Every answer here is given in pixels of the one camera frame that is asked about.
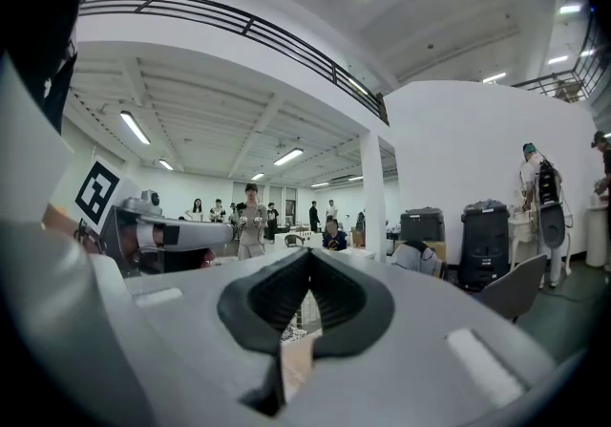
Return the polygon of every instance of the cap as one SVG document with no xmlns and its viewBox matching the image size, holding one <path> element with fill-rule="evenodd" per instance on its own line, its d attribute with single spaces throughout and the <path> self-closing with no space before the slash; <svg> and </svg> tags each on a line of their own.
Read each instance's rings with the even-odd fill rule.
<svg viewBox="0 0 611 427">
<path fill-rule="evenodd" d="M 537 151 L 537 148 L 530 141 L 528 143 L 524 143 L 524 145 L 522 146 L 522 152 L 524 152 L 525 155 L 534 154 L 536 151 Z"/>
<path fill-rule="evenodd" d="M 598 132 L 594 134 L 594 141 L 590 144 L 590 146 L 594 148 L 598 145 L 600 141 L 607 141 L 607 138 L 604 135 L 604 132 L 602 132 L 601 130 L 599 130 Z"/>
</svg>

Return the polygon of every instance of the black storage box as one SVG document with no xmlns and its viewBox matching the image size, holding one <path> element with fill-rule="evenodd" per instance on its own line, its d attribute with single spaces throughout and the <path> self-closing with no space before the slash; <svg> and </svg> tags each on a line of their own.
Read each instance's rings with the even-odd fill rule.
<svg viewBox="0 0 611 427">
<path fill-rule="evenodd" d="M 401 238 L 423 242 L 445 242 L 443 212 L 439 208 L 411 209 L 401 215 Z"/>
<path fill-rule="evenodd" d="M 509 272 L 509 211 L 504 203 L 488 200 L 468 205 L 461 220 L 458 281 L 482 289 Z"/>
</svg>

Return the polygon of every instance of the gray chair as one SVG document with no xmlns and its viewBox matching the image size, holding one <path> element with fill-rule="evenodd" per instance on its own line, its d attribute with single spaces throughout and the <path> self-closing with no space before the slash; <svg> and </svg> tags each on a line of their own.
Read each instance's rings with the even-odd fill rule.
<svg viewBox="0 0 611 427">
<path fill-rule="evenodd" d="M 300 241 L 302 246 L 304 245 L 304 239 L 297 235 L 286 235 L 286 237 L 284 237 L 284 243 L 287 247 L 296 247 L 297 241 Z"/>
<path fill-rule="evenodd" d="M 477 299 L 515 323 L 535 302 L 546 262 L 545 254 L 524 261 L 513 271 L 485 287 Z"/>
</svg>

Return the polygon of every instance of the fluorescent light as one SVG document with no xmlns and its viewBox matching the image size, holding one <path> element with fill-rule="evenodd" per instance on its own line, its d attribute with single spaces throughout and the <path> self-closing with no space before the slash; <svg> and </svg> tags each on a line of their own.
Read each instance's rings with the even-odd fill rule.
<svg viewBox="0 0 611 427">
<path fill-rule="evenodd" d="M 303 154 L 303 150 L 301 148 L 294 148 L 293 150 L 291 150 L 288 154 L 286 154 L 285 156 L 279 158 L 278 160 L 276 160 L 274 162 L 274 165 L 282 165 L 284 163 L 287 163 L 289 160 L 293 160 L 296 157 L 299 157 Z"/>
<path fill-rule="evenodd" d="M 168 162 L 166 162 L 164 159 L 160 159 L 160 160 L 159 160 L 159 163 L 160 163 L 161 165 L 163 165 L 163 167 L 165 167 L 165 168 L 166 168 L 167 170 L 169 170 L 169 171 L 173 171 L 173 170 L 174 170 L 174 167 L 172 167 L 172 166 L 171 166 L 171 165 L 170 165 Z"/>
<path fill-rule="evenodd" d="M 356 89 L 358 89 L 361 93 L 363 93 L 365 96 L 369 95 L 369 93 L 365 90 L 365 88 L 361 84 L 359 84 L 358 82 L 355 82 L 350 77 L 348 78 L 348 82 L 352 84 Z"/>
<path fill-rule="evenodd" d="M 560 8 L 560 14 L 567 14 L 569 12 L 579 12 L 581 10 L 581 6 L 579 4 L 573 4 L 569 6 L 562 6 Z"/>
<path fill-rule="evenodd" d="M 482 82 L 486 84 L 487 82 L 492 82 L 493 80 L 502 79 L 505 75 L 507 75 L 506 72 L 497 74 L 497 75 L 493 75 L 492 77 L 485 78 L 484 80 L 482 80 Z"/>
<path fill-rule="evenodd" d="M 140 127 L 137 126 L 136 120 L 129 111 L 121 111 L 121 117 L 142 143 L 144 143 L 145 145 L 151 144 L 150 140 L 148 140 L 146 138 L 146 135 L 144 135 L 142 130 L 140 130 Z"/>
<path fill-rule="evenodd" d="M 549 65 L 557 64 L 559 62 L 564 62 L 569 57 L 569 55 L 557 56 L 556 58 L 551 58 L 547 63 Z"/>
</svg>

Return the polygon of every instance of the black metal railing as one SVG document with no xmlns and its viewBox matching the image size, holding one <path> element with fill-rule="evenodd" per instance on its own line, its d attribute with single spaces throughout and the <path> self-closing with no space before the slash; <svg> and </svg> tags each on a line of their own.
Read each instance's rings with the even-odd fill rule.
<svg viewBox="0 0 611 427">
<path fill-rule="evenodd" d="M 592 94 L 608 66 L 609 43 L 594 11 L 590 11 L 588 28 L 573 69 L 520 82 L 512 87 L 566 102 L 577 102 Z"/>
<path fill-rule="evenodd" d="M 289 56 L 332 82 L 388 124 L 384 99 L 301 38 L 259 16 L 208 0 L 85 0 L 80 15 L 152 14 L 194 21 L 242 35 Z"/>
</svg>

